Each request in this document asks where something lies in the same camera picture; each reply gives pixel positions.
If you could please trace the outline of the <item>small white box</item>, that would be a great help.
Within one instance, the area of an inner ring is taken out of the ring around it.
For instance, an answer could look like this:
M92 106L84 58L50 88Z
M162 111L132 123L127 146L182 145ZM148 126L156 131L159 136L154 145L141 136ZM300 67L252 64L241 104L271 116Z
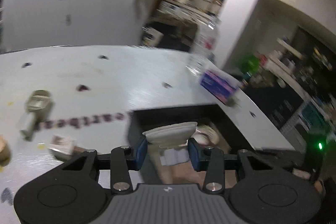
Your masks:
M62 135L54 135L49 143L49 151L56 159L67 161L74 152L76 140Z

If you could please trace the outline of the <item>oval wooden box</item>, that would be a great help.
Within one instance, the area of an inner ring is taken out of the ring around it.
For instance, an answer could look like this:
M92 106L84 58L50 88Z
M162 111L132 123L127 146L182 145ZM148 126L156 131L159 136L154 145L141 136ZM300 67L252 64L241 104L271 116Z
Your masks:
M0 135L0 165L6 166L11 160L11 151L7 140Z

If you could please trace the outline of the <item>black cardboard box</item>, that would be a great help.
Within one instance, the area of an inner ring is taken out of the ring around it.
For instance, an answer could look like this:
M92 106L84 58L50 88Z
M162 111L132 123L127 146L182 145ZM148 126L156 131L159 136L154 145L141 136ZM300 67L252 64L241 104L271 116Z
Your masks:
M200 145L217 147L225 153L235 153L240 149L293 149L263 113L249 110L247 117L241 118L241 126L217 104L134 110L130 117L127 140L130 145L135 145L145 131L184 122L197 123L194 137ZM158 146L151 144L148 150L149 154L140 171L144 182L203 184L205 172L194 171L190 162L163 166Z

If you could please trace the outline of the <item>purple tissue pack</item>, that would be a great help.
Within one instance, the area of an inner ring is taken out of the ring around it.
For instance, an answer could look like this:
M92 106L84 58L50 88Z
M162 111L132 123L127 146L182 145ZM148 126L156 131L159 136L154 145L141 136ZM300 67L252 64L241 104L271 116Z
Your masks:
M241 87L239 80L215 69L206 70L199 83L223 104L226 104Z

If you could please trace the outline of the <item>clear water bottle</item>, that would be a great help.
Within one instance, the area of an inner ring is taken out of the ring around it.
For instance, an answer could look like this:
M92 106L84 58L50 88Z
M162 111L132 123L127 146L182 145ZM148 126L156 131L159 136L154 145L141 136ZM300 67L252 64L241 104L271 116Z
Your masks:
M187 69L193 75L200 75L205 66L206 60L211 55L213 47L218 37L218 21L215 18L207 21L198 22L198 30L190 49L189 60L186 64Z

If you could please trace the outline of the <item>beige handled holder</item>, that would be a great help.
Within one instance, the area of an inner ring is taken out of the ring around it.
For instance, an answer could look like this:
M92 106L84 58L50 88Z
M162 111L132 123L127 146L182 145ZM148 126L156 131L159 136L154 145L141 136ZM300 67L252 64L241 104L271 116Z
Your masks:
M52 106L52 95L49 91L40 89L31 93L19 124L19 132L26 140L30 140L37 125L49 117Z

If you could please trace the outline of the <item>round white tape measure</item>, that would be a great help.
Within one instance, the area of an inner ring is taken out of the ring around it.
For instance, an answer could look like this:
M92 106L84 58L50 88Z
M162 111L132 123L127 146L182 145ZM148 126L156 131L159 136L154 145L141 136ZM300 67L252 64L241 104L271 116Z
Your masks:
M193 138L203 147L215 147L220 141L218 133L212 127L204 124L196 127Z

